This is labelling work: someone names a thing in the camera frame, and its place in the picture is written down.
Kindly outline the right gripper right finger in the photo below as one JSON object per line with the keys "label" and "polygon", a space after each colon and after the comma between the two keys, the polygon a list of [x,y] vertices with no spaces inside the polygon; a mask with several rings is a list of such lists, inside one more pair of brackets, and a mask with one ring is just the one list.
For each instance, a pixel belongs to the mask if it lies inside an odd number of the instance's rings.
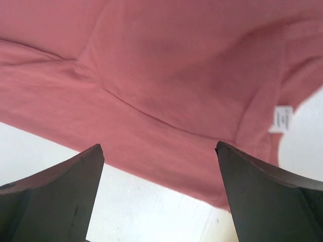
{"label": "right gripper right finger", "polygon": [[239,241],[322,241],[322,182],[216,147]]}

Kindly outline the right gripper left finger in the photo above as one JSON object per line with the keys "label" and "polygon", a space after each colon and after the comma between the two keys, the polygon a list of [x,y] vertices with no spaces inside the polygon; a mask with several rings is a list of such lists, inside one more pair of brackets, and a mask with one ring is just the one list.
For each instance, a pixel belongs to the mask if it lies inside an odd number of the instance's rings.
{"label": "right gripper left finger", "polygon": [[85,241],[103,165],[96,144],[1,186],[1,241]]}

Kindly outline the pink red t shirt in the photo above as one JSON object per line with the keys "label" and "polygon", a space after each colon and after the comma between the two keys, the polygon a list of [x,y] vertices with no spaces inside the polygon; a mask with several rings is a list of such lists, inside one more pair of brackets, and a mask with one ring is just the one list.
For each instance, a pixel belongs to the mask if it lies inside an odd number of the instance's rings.
{"label": "pink red t shirt", "polygon": [[322,1],[1,1],[1,122],[228,209],[218,141],[278,164],[322,86]]}

